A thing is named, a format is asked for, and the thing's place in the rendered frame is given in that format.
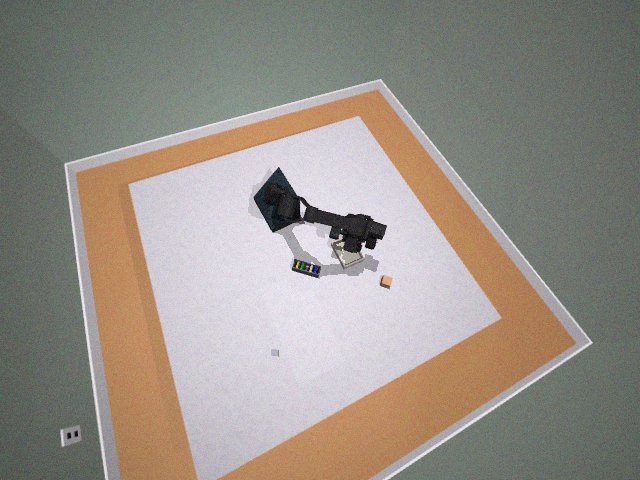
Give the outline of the small tan cube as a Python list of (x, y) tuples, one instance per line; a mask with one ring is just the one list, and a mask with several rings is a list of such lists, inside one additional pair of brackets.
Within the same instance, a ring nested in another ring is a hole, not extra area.
[(393, 279), (392, 277), (384, 275), (381, 278), (380, 286), (385, 287), (385, 288), (389, 288), (391, 286), (392, 279)]

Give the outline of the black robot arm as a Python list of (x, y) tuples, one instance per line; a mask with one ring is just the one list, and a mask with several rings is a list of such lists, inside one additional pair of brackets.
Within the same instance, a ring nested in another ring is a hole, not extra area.
[[(306, 206), (306, 210), (304, 219), (294, 220), (298, 200)], [(343, 249), (351, 253), (361, 251), (360, 238), (367, 239), (368, 236), (371, 236), (382, 240), (387, 228), (387, 225), (373, 221), (374, 219), (368, 215), (349, 213), (347, 216), (341, 216), (318, 210), (318, 208), (310, 206), (303, 197), (291, 194), (288, 187), (282, 188), (279, 183), (267, 184), (263, 201), (268, 205), (277, 206), (276, 214), (284, 220), (290, 222), (306, 221), (313, 224), (315, 222), (343, 229), (347, 232)]]

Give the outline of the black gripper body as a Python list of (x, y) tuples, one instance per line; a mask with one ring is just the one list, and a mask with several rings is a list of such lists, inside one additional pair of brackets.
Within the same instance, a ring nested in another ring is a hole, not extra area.
[[(345, 232), (343, 229), (341, 230), (341, 228), (332, 227), (329, 237), (332, 238), (332, 239), (338, 240), (340, 234), (343, 235), (342, 240), (345, 240), (345, 236), (346, 236), (347, 232)], [(368, 249), (373, 250), (375, 248), (375, 246), (376, 246), (377, 238), (368, 236), (367, 239), (360, 238), (359, 242), (365, 243), (365, 241), (366, 241), (365, 247), (368, 248)]]

